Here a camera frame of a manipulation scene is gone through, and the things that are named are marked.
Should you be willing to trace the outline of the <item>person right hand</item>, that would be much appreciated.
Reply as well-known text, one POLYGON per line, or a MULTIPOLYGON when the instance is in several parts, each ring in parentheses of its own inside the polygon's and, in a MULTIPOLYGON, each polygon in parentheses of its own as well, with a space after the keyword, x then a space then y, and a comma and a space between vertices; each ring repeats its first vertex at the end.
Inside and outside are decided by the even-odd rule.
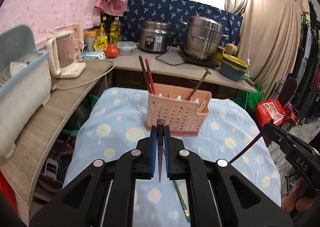
POLYGON ((302 187, 303 178, 300 177, 293 187, 293 189, 290 191, 288 197, 285 199, 285 202, 283 202, 281 208, 287 212, 290 213, 294 209, 297 209, 299 213, 305 213, 310 209, 312 204, 315 201, 315 198, 309 198, 309 197, 303 197, 298 199, 298 191, 302 187))

